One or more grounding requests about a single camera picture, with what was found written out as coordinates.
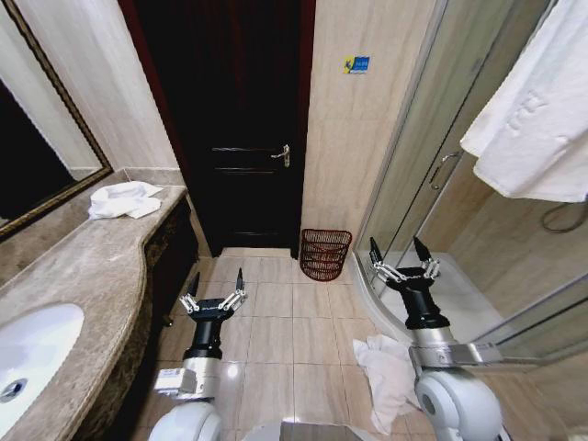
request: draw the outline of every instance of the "white robot body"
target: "white robot body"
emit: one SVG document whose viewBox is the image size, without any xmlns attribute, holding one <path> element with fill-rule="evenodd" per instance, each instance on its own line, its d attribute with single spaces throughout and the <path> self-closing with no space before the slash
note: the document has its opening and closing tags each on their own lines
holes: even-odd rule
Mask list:
<svg viewBox="0 0 588 441">
<path fill-rule="evenodd" d="M 503 430 L 500 403 L 464 369 L 426 370 L 415 391 L 437 440 L 493 441 Z"/>
<path fill-rule="evenodd" d="M 149 441 L 215 441 L 221 437 L 221 417 L 207 402 L 177 405 L 157 422 Z"/>
</svg>

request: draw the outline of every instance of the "beige tile floor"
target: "beige tile floor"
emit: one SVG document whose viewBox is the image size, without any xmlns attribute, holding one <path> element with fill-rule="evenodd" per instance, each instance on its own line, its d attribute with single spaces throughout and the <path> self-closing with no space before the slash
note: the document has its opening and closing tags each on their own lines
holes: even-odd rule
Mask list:
<svg viewBox="0 0 588 441">
<path fill-rule="evenodd" d="M 233 248 L 219 258 L 200 261 L 195 268 L 201 274 L 198 297 L 226 297 L 234 289 L 239 267 L 249 298 L 223 324 L 221 334 L 223 359 L 216 407 L 225 440 L 241 440 L 252 427 L 280 420 L 351 424 L 381 440 L 435 439 L 420 412 L 398 417 L 390 436 L 375 433 L 368 381 L 356 365 L 352 340 L 365 339 L 377 330 L 347 268 L 333 282 L 316 283 L 287 254 Z M 172 315 L 174 326 L 165 328 L 161 336 L 158 368 L 180 366 L 194 332 L 195 324 L 183 309 L 175 307 Z M 507 376 L 485 380 L 498 381 L 501 390 L 508 389 Z M 516 381 L 519 389 L 526 387 L 520 379 Z M 510 401 L 508 405 L 516 407 Z M 171 400 L 151 394 L 142 406 L 133 441 L 146 440 L 172 406 Z M 535 427 L 527 430 L 521 416 L 527 408 L 521 409 L 507 418 L 521 434 L 516 439 L 527 435 L 528 439 L 543 439 L 537 437 L 537 431 L 550 420 L 543 420 L 543 426 L 531 421 Z"/>
</svg>

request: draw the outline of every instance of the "towel on floor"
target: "towel on floor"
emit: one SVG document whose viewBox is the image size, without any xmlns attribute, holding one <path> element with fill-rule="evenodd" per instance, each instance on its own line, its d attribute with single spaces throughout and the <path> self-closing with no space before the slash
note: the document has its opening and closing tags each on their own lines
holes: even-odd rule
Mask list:
<svg viewBox="0 0 588 441">
<path fill-rule="evenodd" d="M 371 388 L 371 422 L 379 432 L 389 435 L 397 414 L 419 407 L 408 348 L 386 335 L 374 335 L 365 343 L 354 340 L 353 351 Z"/>
</svg>

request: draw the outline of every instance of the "shower door handle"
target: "shower door handle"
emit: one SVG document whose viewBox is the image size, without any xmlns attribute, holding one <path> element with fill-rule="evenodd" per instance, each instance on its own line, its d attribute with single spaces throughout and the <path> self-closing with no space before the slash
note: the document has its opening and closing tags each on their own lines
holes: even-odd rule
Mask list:
<svg viewBox="0 0 588 441">
<path fill-rule="evenodd" d="M 435 178 L 439 174 L 439 171 L 443 168 L 443 165 L 445 165 L 445 163 L 447 162 L 447 159 L 457 158 L 459 156 L 461 156 L 461 151 L 446 154 L 443 158 L 441 158 L 441 163 L 437 166 L 437 168 L 435 169 L 435 171 L 431 175 L 431 179 L 429 179 L 429 185 L 431 186 L 431 188 L 433 190 L 438 190 L 439 188 L 441 188 L 441 186 L 434 184 L 433 181 L 435 181 Z"/>
</svg>

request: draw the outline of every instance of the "folded white towel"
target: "folded white towel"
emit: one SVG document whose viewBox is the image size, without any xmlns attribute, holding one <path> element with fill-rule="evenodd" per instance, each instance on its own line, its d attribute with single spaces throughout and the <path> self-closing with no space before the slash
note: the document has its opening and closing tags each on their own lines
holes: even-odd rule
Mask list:
<svg viewBox="0 0 588 441">
<path fill-rule="evenodd" d="M 560 0 L 461 146 L 508 198 L 588 194 L 588 1 Z"/>
</svg>

